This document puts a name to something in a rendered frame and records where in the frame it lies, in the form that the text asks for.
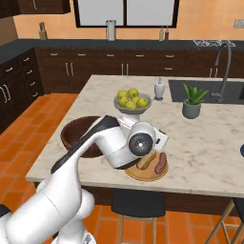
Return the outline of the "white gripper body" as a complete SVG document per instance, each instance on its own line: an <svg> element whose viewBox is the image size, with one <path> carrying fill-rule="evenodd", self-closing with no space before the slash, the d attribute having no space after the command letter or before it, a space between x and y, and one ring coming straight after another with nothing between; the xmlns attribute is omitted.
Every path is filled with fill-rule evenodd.
<svg viewBox="0 0 244 244"><path fill-rule="evenodd" d="M159 134L159 143L158 143L158 150L161 152L163 150L163 148L166 146L168 140L169 140L169 137L165 134L165 133L160 133Z"/></svg>

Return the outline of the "reddish brown sausage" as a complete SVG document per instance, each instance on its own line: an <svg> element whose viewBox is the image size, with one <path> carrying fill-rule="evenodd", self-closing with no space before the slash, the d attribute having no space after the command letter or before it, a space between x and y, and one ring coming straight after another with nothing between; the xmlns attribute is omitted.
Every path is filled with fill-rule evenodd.
<svg viewBox="0 0 244 244"><path fill-rule="evenodd" d="M167 166L167 155L164 152L162 152L159 155L159 161L154 168L154 172L156 174L160 174L166 169L166 166Z"/></svg>

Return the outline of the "tan bun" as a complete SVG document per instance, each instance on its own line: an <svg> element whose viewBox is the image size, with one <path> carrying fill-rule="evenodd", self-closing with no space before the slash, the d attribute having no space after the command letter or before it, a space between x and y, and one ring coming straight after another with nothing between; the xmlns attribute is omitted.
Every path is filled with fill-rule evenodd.
<svg viewBox="0 0 244 244"><path fill-rule="evenodd" d="M139 170L146 170L150 163L156 158L156 152L152 152L150 154L148 154L147 156L144 156L143 158L141 158L137 164L136 167Z"/></svg>

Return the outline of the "round wooden plate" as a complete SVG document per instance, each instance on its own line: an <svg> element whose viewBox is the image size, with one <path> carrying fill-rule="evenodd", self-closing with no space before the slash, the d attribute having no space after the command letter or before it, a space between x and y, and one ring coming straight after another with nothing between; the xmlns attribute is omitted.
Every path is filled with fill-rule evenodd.
<svg viewBox="0 0 244 244"><path fill-rule="evenodd" d="M136 180L139 180L139 181L154 181L154 180L157 180L157 179L161 178L168 171L168 161L167 161L166 169L162 173L156 174L154 172L154 168L155 168L156 164L159 161L159 155L160 154L161 154L161 152L156 152L156 158L150 163L149 167L146 170L139 170L136 167L137 162L140 160L139 159L134 166L126 169L125 172L130 177L132 177L132 178L134 178Z"/></svg>

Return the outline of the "dark brown wooden bowl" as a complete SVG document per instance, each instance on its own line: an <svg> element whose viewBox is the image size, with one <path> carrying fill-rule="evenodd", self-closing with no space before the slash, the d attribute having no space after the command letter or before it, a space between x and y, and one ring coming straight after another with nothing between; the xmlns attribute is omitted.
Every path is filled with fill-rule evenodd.
<svg viewBox="0 0 244 244"><path fill-rule="evenodd" d="M60 134L61 141L65 148L69 150L77 140L85 134L92 123L97 119L97 116L84 116L72 120L62 130ZM92 144L83 154L84 158L95 158L101 156L102 152L99 148Z"/></svg>

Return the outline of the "green plant in grey pot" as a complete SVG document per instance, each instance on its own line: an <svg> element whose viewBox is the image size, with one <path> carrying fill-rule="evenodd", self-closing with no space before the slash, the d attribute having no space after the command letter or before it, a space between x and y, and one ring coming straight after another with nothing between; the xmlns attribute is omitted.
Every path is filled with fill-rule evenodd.
<svg viewBox="0 0 244 244"><path fill-rule="evenodd" d="M195 119L200 115L201 104L208 91L199 90L197 87L183 85L187 98L183 100L182 114L188 119Z"/></svg>

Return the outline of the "white soap dispenser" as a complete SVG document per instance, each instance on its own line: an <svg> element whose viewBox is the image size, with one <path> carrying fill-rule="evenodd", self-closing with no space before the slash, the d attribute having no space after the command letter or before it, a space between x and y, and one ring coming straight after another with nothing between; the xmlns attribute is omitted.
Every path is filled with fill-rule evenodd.
<svg viewBox="0 0 244 244"><path fill-rule="evenodd" d="M154 99L155 100L162 100L164 90L165 90L165 85L162 82L162 79L159 78L158 81L154 84Z"/></svg>

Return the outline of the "long dark brown cupboard run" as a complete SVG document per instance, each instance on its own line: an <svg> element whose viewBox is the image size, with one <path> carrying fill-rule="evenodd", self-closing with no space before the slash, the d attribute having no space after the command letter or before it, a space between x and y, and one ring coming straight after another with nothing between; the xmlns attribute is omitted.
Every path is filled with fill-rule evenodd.
<svg viewBox="0 0 244 244"><path fill-rule="evenodd" d="M181 50L37 49L38 68L45 93L79 93L93 74L222 77L227 52ZM231 78L244 78L244 51L232 52Z"/></svg>

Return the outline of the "grey curved tap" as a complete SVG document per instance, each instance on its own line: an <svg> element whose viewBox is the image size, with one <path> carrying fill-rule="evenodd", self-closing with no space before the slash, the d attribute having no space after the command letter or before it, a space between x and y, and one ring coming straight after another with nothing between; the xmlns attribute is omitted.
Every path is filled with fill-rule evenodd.
<svg viewBox="0 0 244 244"><path fill-rule="evenodd" d="M225 73L223 76L223 80L222 80L222 84L220 86L220 90L219 92L212 92L211 93L211 97L214 97L216 99L216 101L218 103L223 101L223 95L224 95L224 91L226 88L226 84L227 84L227 79L228 79L228 75L229 75L229 70L230 70L230 66L231 66L231 60L232 60L232 50L231 50L231 45L229 42L223 42L221 44L221 46L218 49L215 61L214 61L214 65L217 67L219 64L219 58L220 58L220 54L221 52L227 49L227 64L226 64L226 69L225 69Z"/></svg>

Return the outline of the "white paper towel roll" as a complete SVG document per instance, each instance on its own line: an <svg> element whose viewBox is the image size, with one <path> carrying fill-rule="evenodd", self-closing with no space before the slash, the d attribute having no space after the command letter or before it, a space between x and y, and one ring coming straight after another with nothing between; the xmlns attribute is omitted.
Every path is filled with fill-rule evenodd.
<svg viewBox="0 0 244 244"><path fill-rule="evenodd" d="M107 39L109 41L114 41L116 38L116 33L115 33L116 21L107 20L106 26L107 26L107 31L106 31Z"/></svg>

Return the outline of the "black framed window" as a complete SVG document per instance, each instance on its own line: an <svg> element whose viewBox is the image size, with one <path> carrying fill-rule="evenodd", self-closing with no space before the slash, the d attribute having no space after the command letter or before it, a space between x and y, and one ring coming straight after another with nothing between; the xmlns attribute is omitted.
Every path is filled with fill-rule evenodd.
<svg viewBox="0 0 244 244"><path fill-rule="evenodd" d="M73 0L77 28L175 28L179 0Z"/></svg>

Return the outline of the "short dark brown cupboard run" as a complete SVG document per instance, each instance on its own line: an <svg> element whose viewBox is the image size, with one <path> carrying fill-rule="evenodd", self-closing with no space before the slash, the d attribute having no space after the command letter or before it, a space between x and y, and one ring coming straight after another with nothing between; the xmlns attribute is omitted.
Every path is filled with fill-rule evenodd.
<svg viewBox="0 0 244 244"><path fill-rule="evenodd" d="M43 94L34 49L0 65L0 134Z"/></svg>

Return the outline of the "wooden knife block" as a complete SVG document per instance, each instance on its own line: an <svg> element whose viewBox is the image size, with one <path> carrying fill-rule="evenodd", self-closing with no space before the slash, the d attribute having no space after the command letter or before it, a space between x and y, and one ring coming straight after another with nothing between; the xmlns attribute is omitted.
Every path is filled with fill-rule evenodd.
<svg viewBox="0 0 244 244"><path fill-rule="evenodd" d="M45 29L45 24L43 22L39 23L39 36L41 40L47 40L48 39L48 35L47 35L47 31Z"/></svg>

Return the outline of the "grey pedestal fruit bowl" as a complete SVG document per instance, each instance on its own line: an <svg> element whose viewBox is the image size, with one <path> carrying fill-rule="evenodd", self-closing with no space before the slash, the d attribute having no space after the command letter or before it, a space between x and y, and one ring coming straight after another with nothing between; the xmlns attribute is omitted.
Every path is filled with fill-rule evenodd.
<svg viewBox="0 0 244 244"><path fill-rule="evenodd" d="M117 109L117 115L116 117L120 120L122 120L123 122L128 122L128 123L132 123L132 122L137 122L140 120L140 115L143 114L152 104L152 99L145 93L139 93L137 98L136 99L133 99L133 98L129 98L129 101L132 101L134 102L135 104L137 103L138 99L140 97L145 97L149 104L146 108L143 108L143 109L136 109L134 111L132 110L127 110L126 107L121 107L119 104L118 104L118 97L116 96L114 99L113 99L113 104L115 106L115 108Z"/></svg>

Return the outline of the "dark brown wall cupboards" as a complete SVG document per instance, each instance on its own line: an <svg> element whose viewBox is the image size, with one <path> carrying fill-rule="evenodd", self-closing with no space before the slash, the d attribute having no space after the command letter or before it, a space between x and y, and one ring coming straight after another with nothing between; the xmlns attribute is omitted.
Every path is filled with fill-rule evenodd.
<svg viewBox="0 0 244 244"><path fill-rule="evenodd" d="M0 19L20 14L64 14L70 0L0 0Z"/></svg>

